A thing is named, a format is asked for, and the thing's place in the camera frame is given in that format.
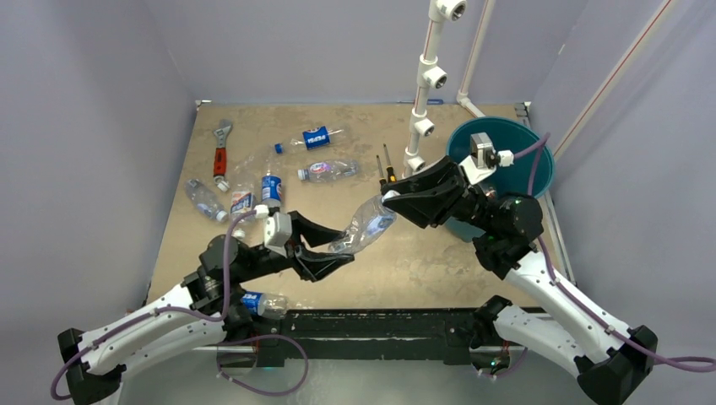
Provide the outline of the clear bottle light-blue cap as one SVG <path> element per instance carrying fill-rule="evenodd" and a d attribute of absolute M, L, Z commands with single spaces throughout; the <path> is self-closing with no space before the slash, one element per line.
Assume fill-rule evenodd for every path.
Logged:
<path fill-rule="evenodd" d="M 340 236 L 329 243 L 328 251 L 357 254 L 377 241 L 398 217 L 384 205 L 388 197 L 394 196 L 395 192 L 389 192 L 386 196 L 376 195 L 361 204 Z"/>

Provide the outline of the Pepsi bottle blue cap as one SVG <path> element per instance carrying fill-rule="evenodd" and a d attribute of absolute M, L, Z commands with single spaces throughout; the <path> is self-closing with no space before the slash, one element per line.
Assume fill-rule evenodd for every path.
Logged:
<path fill-rule="evenodd" d="M 263 164 L 261 177 L 261 204 L 270 208 L 283 205 L 283 166 L 275 152 L 269 152 Z"/>

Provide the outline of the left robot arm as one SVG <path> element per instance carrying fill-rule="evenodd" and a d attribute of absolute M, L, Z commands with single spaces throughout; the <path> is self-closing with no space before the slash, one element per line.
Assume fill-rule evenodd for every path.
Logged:
<path fill-rule="evenodd" d="M 57 341 L 63 365 L 50 385 L 51 398 L 92 404 L 109 397 L 129 374 L 130 362 L 149 362 L 148 346 L 161 339 L 184 341 L 186 350 L 256 339 L 254 316 L 241 300 L 246 293 L 242 284 L 287 269 L 316 283 L 355 260 L 350 253 L 313 251 L 340 233 L 297 211 L 281 213 L 261 205 L 239 218 L 250 217 L 267 225 L 263 243 L 248 246 L 233 236 L 239 223 L 234 219 L 209 242 L 199 267 L 169 292 L 110 325 L 61 332 Z"/>

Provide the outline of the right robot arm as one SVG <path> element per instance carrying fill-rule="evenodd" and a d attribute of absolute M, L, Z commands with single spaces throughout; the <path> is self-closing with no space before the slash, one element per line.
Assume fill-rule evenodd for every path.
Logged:
<path fill-rule="evenodd" d="M 622 404 L 651 373 L 656 334 L 632 327 L 559 278 L 537 241 L 543 233 L 542 209 L 530 195 L 508 192 L 487 196 L 480 188 L 485 172 L 472 158 L 456 163 L 444 157 L 400 181 L 381 185 L 383 203 L 421 228 L 448 219 L 482 230 L 473 239 L 480 265 L 538 302 L 551 322 L 530 317 L 496 296 L 476 313 L 475 336 L 518 343 L 574 376 L 598 404 Z"/>

